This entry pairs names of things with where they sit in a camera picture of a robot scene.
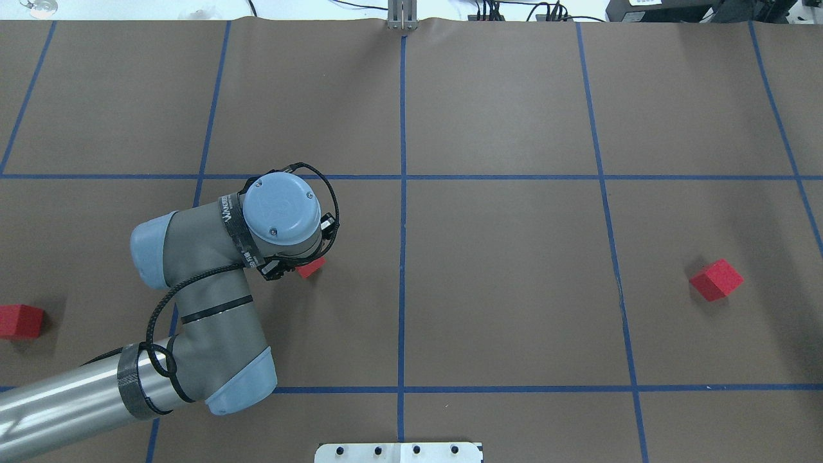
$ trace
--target light blue cap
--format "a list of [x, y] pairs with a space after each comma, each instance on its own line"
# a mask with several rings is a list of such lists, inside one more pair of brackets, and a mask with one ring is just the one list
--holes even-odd
[[243, 202], [249, 230], [261, 240], [291, 246], [308, 240], [320, 224], [320, 202], [297, 175], [273, 172], [250, 187]]
[[226, 384], [206, 399], [213, 414], [233, 414], [257, 404], [277, 387], [272, 348], [267, 347]]
[[163, 274], [163, 245], [165, 231], [169, 228], [171, 217], [176, 213], [177, 211], [174, 211], [163, 217], [152, 218], [136, 226], [132, 231], [132, 261], [140, 278], [150, 288], [169, 289]]

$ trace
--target vertical blue line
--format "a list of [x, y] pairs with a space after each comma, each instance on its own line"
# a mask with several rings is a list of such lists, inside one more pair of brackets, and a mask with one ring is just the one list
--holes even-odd
[[637, 423], [637, 435], [640, 444], [640, 455], [644, 463], [649, 463], [649, 452], [646, 447], [646, 431], [643, 425], [643, 410], [640, 408], [640, 394], [636, 390], [637, 375], [635, 372], [635, 356], [631, 348], [631, 335], [629, 332], [629, 317], [625, 311], [625, 298], [623, 295], [623, 281], [620, 273], [620, 262], [617, 260], [617, 246], [615, 244], [614, 228], [611, 225], [611, 210], [609, 209], [608, 192], [606, 191], [606, 176], [603, 171], [603, 162], [600, 155], [600, 140], [597, 137], [597, 124], [594, 119], [594, 104], [592, 103], [592, 89], [588, 81], [588, 67], [586, 66], [586, 51], [583, 44], [583, 29], [580, 23], [574, 23], [577, 28], [577, 44], [580, 51], [580, 67], [583, 71], [583, 85], [586, 91], [586, 104], [588, 105], [588, 122], [592, 130], [592, 143], [594, 145], [594, 158], [597, 162], [597, 175], [600, 180], [600, 196], [603, 202], [603, 214], [606, 218], [606, 231], [609, 237], [609, 247], [611, 248], [611, 266], [617, 281], [617, 293], [620, 298], [620, 310], [623, 319], [623, 343], [625, 345], [625, 358], [629, 366], [629, 379], [635, 390], [632, 392], [632, 399], [635, 402], [635, 421]]
[[231, 32], [231, 21], [226, 21], [226, 32], [223, 33], [223, 48], [220, 52], [220, 64], [217, 66], [217, 79], [214, 82], [214, 94], [212, 95], [212, 107], [208, 113], [208, 125], [206, 126], [206, 139], [203, 140], [203, 153], [200, 158], [200, 171], [198, 172], [198, 185], [194, 189], [194, 201], [192, 207], [200, 205], [200, 190], [203, 185], [203, 176], [206, 174], [206, 162], [208, 161], [208, 147], [212, 143], [212, 127], [214, 126], [214, 114], [217, 112], [217, 99], [220, 98], [220, 83], [223, 80], [223, 65], [226, 63], [226, 49], [229, 47], [229, 33]]
[[28, 107], [29, 100], [31, 99], [31, 92], [35, 89], [37, 77], [40, 75], [40, 69], [43, 68], [43, 61], [46, 59], [46, 53], [49, 51], [49, 45], [51, 44], [52, 37], [54, 37], [54, 29], [56, 28], [57, 22], [52, 21], [52, 25], [49, 27], [49, 34], [46, 35], [46, 42], [43, 44], [43, 49], [40, 51], [40, 59], [37, 60], [35, 72], [31, 75], [31, 81], [29, 82], [29, 88], [26, 90], [26, 96], [23, 97], [23, 104], [20, 105], [20, 111], [17, 113], [17, 120], [14, 121], [14, 127], [12, 128], [12, 134], [8, 138], [6, 151], [2, 155], [2, 161], [0, 161], [0, 175], [2, 175], [2, 173], [6, 170], [8, 158], [12, 155], [14, 139], [17, 138], [17, 130], [20, 129], [20, 124], [23, 122], [23, 116], [26, 114], [26, 107]]
[[406, 36], [400, 38], [400, 294], [398, 311], [398, 442], [406, 439]]
[[794, 173], [794, 179], [797, 182], [797, 189], [800, 190], [800, 198], [803, 200], [803, 207], [806, 209], [806, 215], [808, 216], [809, 223], [811, 224], [811, 232], [814, 233], [815, 240], [817, 241], [817, 250], [820, 252], [821, 256], [823, 256], [823, 240], [821, 240], [821, 233], [817, 228], [815, 214], [811, 211], [809, 198], [806, 196], [806, 188], [803, 187], [803, 180], [800, 177], [800, 170], [797, 168], [797, 161], [794, 159], [792, 146], [788, 142], [786, 128], [783, 126], [783, 119], [780, 118], [780, 113], [777, 111], [777, 103], [774, 102], [774, 95], [772, 94], [771, 86], [769, 85], [769, 78], [766, 76], [766, 69], [763, 65], [763, 56], [760, 54], [760, 45], [757, 43], [755, 24], [752, 21], [749, 21], [749, 34], [751, 35], [751, 44], [755, 47], [757, 67], [760, 68], [760, 77], [763, 79], [763, 87], [766, 89], [766, 96], [769, 97], [769, 105], [771, 105], [772, 114], [774, 114], [774, 121], [777, 122], [777, 128], [780, 131], [780, 138], [783, 139], [783, 147], [786, 149], [788, 162], [792, 165], [792, 172]]
[[[229, 33], [231, 32], [231, 21], [226, 21], [226, 31], [223, 33], [223, 46], [220, 51], [220, 64], [217, 65], [217, 78], [214, 82], [214, 93], [212, 94], [212, 107], [209, 110], [208, 126], [206, 127], [206, 139], [203, 141], [203, 153], [200, 159], [200, 171], [198, 172], [198, 184], [194, 189], [194, 201], [192, 207], [200, 205], [200, 190], [203, 185], [203, 176], [206, 174], [206, 162], [208, 161], [208, 146], [212, 140], [212, 126], [214, 125], [214, 114], [217, 111], [217, 99], [220, 97], [220, 83], [223, 78], [223, 65], [226, 62], [226, 50], [229, 46]], [[177, 304], [174, 304], [174, 312], [171, 314], [171, 326], [169, 336], [177, 329]], [[149, 437], [148, 450], [146, 451], [146, 463], [151, 463], [154, 459], [154, 450], [157, 443], [157, 432], [160, 428], [160, 419], [155, 418], [151, 425], [151, 435]]]

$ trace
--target white mounting plate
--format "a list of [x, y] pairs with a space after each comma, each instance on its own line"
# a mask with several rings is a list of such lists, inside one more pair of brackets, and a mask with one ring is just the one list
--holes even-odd
[[[452, 447], [456, 447], [458, 452], [453, 453]], [[483, 463], [483, 444], [475, 442], [323, 444], [314, 453], [314, 463], [370, 462]]]

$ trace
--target red cube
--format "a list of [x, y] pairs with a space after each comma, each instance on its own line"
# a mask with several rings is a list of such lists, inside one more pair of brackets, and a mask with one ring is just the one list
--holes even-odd
[[743, 277], [725, 259], [706, 265], [689, 280], [706, 301], [717, 301], [732, 293], [741, 283]]
[[311, 261], [306, 265], [301, 265], [297, 268], [297, 273], [300, 274], [303, 278], [308, 278], [311, 274], [316, 272], [320, 267], [323, 267], [323, 264], [326, 263], [326, 258], [321, 257], [320, 259], [316, 259]]
[[37, 307], [17, 304], [0, 306], [0, 339], [19, 341], [40, 336], [43, 311]]

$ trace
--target clear glass object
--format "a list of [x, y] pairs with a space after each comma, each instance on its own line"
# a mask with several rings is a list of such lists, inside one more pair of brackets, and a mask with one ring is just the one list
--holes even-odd
[[20, 4], [28, 8], [31, 17], [36, 19], [47, 19], [57, 12], [57, 0], [20, 0]]

